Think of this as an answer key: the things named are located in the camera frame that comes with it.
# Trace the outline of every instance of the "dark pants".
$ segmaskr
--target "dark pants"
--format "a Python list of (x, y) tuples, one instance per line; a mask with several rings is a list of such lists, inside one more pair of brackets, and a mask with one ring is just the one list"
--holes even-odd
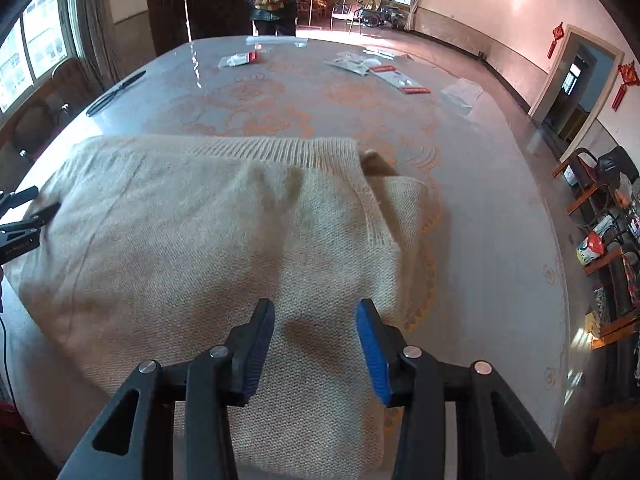
[(255, 28), (260, 36), (295, 36), (296, 35), (296, 19), (285, 18), (283, 20), (275, 20), (274, 22), (265, 22), (263, 20), (254, 20)]

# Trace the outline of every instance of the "wheel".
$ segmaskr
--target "wheel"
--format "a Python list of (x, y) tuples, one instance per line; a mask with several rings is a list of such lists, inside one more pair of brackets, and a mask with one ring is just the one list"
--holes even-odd
[(374, 28), (380, 26), (380, 18), (375, 14), (366, 14), (362, 18), (362, 23), (364, 23), (365, 27)]

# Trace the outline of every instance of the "metal screw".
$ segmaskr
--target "metal screw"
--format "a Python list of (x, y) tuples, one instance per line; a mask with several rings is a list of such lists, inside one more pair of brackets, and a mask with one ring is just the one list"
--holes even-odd
[(224, 345), (216, 345), (209, 350), (209, 355), (211, 357), (215, 357), (216, 359), (220, 359), (221, 357), (225, 357), (229, 353), (229, 348)]
[(474, 368), (480, 375), (489, 375), (491, 370), (494, 369), (487, 361), (478, 361), (474, 364)]
[(404, 347), (402, 353), (409, 359), (417, 359), (422, 355), (422, 350), (420, 350), (417, 346), (409, 345)]
[(138, 371), (141, 374), (150, 374), (156, 369), (155, 361), (142, 361), (138, 366)]

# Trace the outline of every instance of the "door frame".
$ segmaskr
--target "door frame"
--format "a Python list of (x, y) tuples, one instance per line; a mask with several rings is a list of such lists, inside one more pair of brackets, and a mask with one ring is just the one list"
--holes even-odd
[(567, 157), (569, 157), (569, 155), (580, 145), (580, 142), (582, 142), (582, 140), (586, 136), (587, 132), (589, 131), (589, 128), (591, 128), (591, 125), (594, 123), (594, 121), (596, 120), (596, 118), (604, 108), (604, 105), (607, 103), (607, 100), (609, 99), (609, 95), (611, 94), (611, 90), (613, 90), (613, 86), (616, 83), (616, 79), (618, 78), (618, 65), (622, 64), (625, 58), (625, 53), (622, 50), (620, 50), (618, 47), (610, 44), (608, 41), (605, 41), (602, 38), (599, 38), (596, 35), (591, 34), (590, 32), (587, 32), (586, 30), (582, 30), (581, 28), (575, 27), (575, 25), (567, 25), (564, 41), (561, 43), (560, 48), (556, 53), (556, 58), (553, 64), (551, 65), (551, 69), (549, 71), (548, 76), (546, 77), (545, 85), (542, 88), (542, 92), (540, 92), (539, 97), (536, 99), (533, 106), (529, 110), (529, 117), (533, 118), (535, 113), (538, 111), (538, 107), (542, 104), (543, 99), (545, 98), (546, 94), (549, 92), (551, 81), (556, 76), (556, 72), (558, 71), (558, 67), (560, 66), (560, 62), (562, 61), (562, 57), (564, 56), (566, 48), (569, 45), (569, 39), (572, 34), (575, 34), (578, 38), (586, 40), (588, 43), (593, 43), (596, 46), (600, 47), (601, 49), (608, 51), (614, 57), (614, 62), (613, 62), (613, 66), (611, 67), (611, 72), (609, 73), (609, 77), (607, 78), (607, 81), (602, 88), (600, 97), (598, 97), (598, 100), (596, 101), (596, 104), (593, 107), (593, 110), (591, 110), (591, 113), (587, 117), (587, 120), (584, 121), (582, 128), (580, 129), (578, 134), (575, 136), (572, 143), (569, 145), (567, 150), (562, 154), (562, 157), (560, 157), (560, 161), (566, 160)]

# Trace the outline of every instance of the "red tassel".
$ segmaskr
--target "red tassel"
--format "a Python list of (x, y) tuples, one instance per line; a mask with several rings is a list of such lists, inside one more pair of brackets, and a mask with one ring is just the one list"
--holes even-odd
[(553, 40), (553, 42), (551, 43), (551, 46), (549, 47), (549, 53), (546, 55), (549, 59), (551, 59), (551, 56), (553, 56), (557, 44), (558, 42), (556, 40)]
[(613, 99), (613, 104), (611, 105), (611, 108), (613, 108), (615, 111), (618, 111), (618, 108), (620, 107), (620, 103), (622, 102), (622, 98), (625, 96), (626, 94), (626, 85), (622, 85), (620, 86), (620, 90), (618, 90), (618, 94), (616, 95), (616, 98)]

